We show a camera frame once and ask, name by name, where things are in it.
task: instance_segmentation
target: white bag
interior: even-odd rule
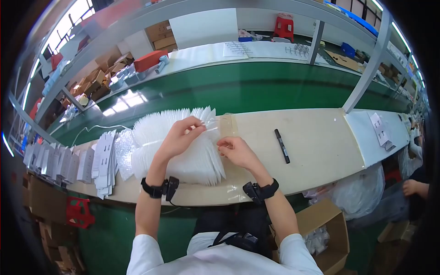
[[[344,212],[346,220],[370,214],[379,204],[385,188],[385,175],[381,163],[345,177],[335,183],[303,192],[314,204],[329,198]]]

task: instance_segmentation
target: wrist strap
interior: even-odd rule
[[[162,198],[163,183],[161,186],[149,186],[145,182],[145,178],[143,178],[140,184],[142,185],[143,190],[150,195],[150,198]]]
[[[254,203],[259,205],[263,204],[264,200],[273,197],[279,188],[279,184],[276,179],[273,180],[274,182],[271,185],[266,185],[264,187],[260,187],[256,183],[248,182],[243,185],[243,191],[254,201]]]

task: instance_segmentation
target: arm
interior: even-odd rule
[[[415,144],[414,139],[420,136],[419,129],[414,128],[411,130],[410,134],[410,150],[417,156],[419,159],[423,159],[422,156],[422,147]]]
[[[421,183],[416,180],[406,180],[403,183],[403,194],[410,196],[412,194],[418,194],[420,197],[428,198],[429,184]]]
[[[225,137],[217,142],[218,150],[235,165],[251,172],[260,187],[273,183],[273,178],[240,137]],[[280,241],[293,233],[299,233],[295,212],[286,197],[278,189],[274,196],[265,200],[266,208]]]
[[[206,127],[199,119],[187,117],[173,124],[161,147],[154,155],[151,167],[145,178],[149,186],[161,186],[165,179],[168,162],[174,156],[183,153]],[[157,240],[161,199],[150,198],[141,190],[135,211],[136,233],[147,234]]]

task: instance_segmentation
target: beige work surface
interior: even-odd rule
[[[342,109],[297,109],[253,112],[219,116],[221,136],[240,136],[277,179],[288,195],[334,182],[364,169],[364,162]],[[278,129],[290,157],[286,164],[275,136]],[[96,141],[84,143],[84,149]],[[255,181],[245,169],[222,159],[226,179],[215,187],[181,183],[172,202],[175,205],[224,205],[250,199],[242,186]],[[94,184],[76,182],[67,189],[96,196]],[[109,199],[135,203],[140,181],[134,176],[123,181],[116,176]],[[168,205],[165,198],[162,204]]]

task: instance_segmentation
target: white cable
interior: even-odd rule
[[[74,139],[73,142],[72,142],[72,146],[70,146],[70,147],[73,147],[73,146],[74,146],[75,141],[77,140],[78,136],[81,134],[82,131],[86,130],[87,132],[90,132],[94,127],[100,127],[100,128],[104,128],[104,129],[110,129],[110,128],[115,128],[115,127],[124,127],[125,129],[130,129],[130,128],[128,128],[128,127],[125,127],[124,125],[113,125],[113,126],[100,126],[100,125],[94,125],[94,126],[92,126],[92,127],[90,128],[90,130],[89,130],[87,127],[84,127],[84,128],[83,128],[83,129],[77,134],[77,136],[75,137],[75,139]]]

